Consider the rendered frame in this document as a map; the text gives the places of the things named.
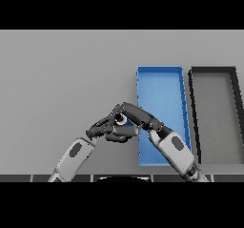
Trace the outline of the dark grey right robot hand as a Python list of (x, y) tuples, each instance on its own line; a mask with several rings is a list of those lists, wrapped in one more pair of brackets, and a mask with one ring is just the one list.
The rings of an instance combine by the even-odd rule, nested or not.
[(157, 132), (159, 132), (164, 126), (164, 124), (152, 114), (131, 103), (124, 102), (122, 104), (122, 114), (124, 114), (131, 122), (135, 123), (137, 126), (142, 125), (142, 129), (145, 131), (156, 130)]

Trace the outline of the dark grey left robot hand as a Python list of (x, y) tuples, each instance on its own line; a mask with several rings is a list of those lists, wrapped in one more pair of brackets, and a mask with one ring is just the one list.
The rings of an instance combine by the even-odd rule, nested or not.
[(86, 131), (86, 136), (89, 139), (104, 136), (107, 141), (125, 143), (132, 137), (139, 135), (140, 128), (134, 126), (133, 123), (132, 126), (117, 125), (114, 120), (116, 114), (122, 114), (122, 107), (119, 104), (107, 116), (90, 126)]

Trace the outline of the blue pipe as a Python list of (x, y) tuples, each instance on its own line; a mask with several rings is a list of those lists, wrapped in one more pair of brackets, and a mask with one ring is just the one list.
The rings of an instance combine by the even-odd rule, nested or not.
[(123, 126), (123, 125), (132, 126), (131, 121), (123, 114), (116, 114), (114, 120), (115, 120), (115, 123), (117, 125), (120, 125), (120, 126)]

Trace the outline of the blue bin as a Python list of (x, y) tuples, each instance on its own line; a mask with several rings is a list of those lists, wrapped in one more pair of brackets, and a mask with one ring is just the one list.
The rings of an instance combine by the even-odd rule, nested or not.
[(181, 66), (138, 66), (137, 106), (176, 131), (191, 149), (191, 137)]

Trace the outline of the dark grey bin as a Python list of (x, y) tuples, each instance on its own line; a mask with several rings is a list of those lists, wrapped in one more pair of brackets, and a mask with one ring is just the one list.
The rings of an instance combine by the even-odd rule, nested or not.
[(244, 164), (244, 108), (236, 67), (188, 72), (198, 162)]

